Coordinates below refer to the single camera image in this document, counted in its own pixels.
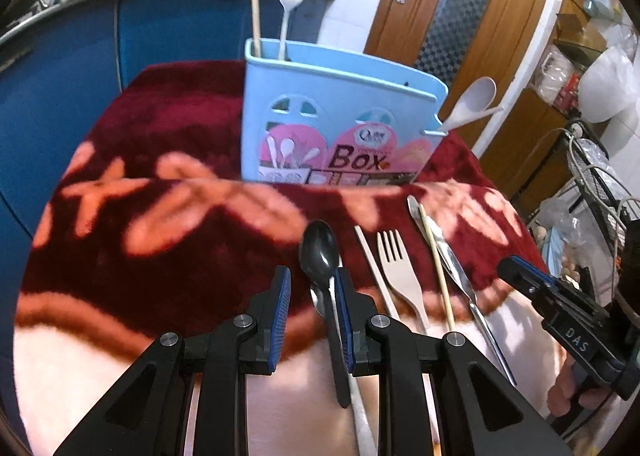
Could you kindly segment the person right hand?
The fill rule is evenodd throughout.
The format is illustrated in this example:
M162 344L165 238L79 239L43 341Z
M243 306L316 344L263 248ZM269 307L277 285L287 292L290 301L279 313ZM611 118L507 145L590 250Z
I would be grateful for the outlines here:
M578 404L586 410L595 410L598 406L610 410L618 402L609 388L596 387L578 392L574 366L574 358L564 354L558 376L547 393L548 417L551 419L565 416L570 411L570 401L573 398L578 398Z

